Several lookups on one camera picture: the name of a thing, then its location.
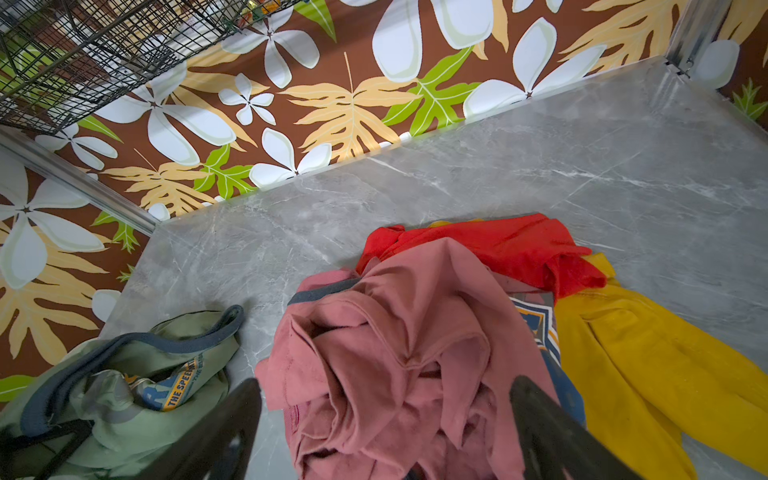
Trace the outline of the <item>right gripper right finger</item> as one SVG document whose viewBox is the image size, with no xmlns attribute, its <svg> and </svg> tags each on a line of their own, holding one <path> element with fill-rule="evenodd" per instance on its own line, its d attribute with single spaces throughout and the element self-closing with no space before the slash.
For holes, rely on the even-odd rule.
<svg viewBox="0 0 768 480">
<path fill-rule="evenodd" d="M 530 378 L 516 377 L 509 398 L 526 479 L 640 479 Z"/>
</svg>

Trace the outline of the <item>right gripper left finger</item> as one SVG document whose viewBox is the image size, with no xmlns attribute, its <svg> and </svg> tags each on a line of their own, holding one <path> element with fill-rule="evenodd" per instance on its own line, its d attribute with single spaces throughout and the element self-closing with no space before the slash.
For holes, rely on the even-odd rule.
<svg viewBox="0 0 768 480">
<path fill-rule="evenodd" d="M 262 409 L 258 381 L 241 382 L 140 472 L 139 479 L 243 479 Z"/>
</svg>

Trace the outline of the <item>green cloth with grey trim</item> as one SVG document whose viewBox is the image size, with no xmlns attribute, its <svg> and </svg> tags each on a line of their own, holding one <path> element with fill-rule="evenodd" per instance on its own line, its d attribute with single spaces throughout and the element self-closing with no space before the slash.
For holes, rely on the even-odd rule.
<svg viewBox="0 0 768 480">
<path fill-rule="evenodd" d="M 1 412 L 4 479 L 131 479 L 229 393 L 241 306 L 93 340 Z"/>
</svg>

